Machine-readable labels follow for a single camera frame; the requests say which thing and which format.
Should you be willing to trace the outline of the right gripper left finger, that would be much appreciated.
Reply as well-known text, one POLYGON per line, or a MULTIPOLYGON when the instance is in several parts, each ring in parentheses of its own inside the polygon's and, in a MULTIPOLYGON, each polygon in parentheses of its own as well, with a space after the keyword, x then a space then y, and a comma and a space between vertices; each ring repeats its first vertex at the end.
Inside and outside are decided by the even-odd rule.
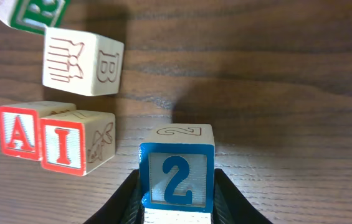
POLYGON ((133 170, 107 202, 84 224, 143 223, 139 170, 133 170))

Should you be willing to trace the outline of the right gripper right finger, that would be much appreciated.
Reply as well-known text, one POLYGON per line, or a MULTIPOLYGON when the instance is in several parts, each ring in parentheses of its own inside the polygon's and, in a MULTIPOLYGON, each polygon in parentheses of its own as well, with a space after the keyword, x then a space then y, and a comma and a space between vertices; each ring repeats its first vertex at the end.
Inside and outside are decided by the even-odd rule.
POLYGON ((240 192, 222 169, 214 169, 214 224, 272 224, 240 192))

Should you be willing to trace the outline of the blue number 2 block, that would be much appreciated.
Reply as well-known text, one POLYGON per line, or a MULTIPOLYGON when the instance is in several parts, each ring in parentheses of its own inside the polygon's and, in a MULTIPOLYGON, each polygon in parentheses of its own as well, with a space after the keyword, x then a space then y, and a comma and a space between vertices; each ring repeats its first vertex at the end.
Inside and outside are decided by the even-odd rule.
POLYGON ((141 202, 146 208, 210 213, 215 142, 209 124, 164 124, 139 146, 141 202))

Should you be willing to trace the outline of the red letter I block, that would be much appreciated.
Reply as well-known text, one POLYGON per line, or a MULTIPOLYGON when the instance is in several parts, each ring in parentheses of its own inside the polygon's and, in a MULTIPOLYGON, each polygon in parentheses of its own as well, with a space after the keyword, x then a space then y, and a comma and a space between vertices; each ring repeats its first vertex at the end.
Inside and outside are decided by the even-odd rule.
POLYGON ((85 176, 115 156, 115 115, 75 110, 40 119, 41 165, 85 176))

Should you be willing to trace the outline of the red letter A block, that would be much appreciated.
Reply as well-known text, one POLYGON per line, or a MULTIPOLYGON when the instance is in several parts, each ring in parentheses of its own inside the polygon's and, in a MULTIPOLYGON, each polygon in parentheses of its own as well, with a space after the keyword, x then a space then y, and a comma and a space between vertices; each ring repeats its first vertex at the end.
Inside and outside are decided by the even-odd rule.
POLYGON ((34 101, 0 106, 0 140, 2 153, 40 161, 40 119, 76 110, 73 103, 34 101))

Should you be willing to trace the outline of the letter B picture block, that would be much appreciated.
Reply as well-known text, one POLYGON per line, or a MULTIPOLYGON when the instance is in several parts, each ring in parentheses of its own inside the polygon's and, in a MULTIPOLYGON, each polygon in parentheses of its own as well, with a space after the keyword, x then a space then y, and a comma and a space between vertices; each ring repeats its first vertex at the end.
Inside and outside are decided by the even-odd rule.
POLYGON ((47 27, 42 84, 83 96, 117 94, 124 48, 102 35, 47 27))

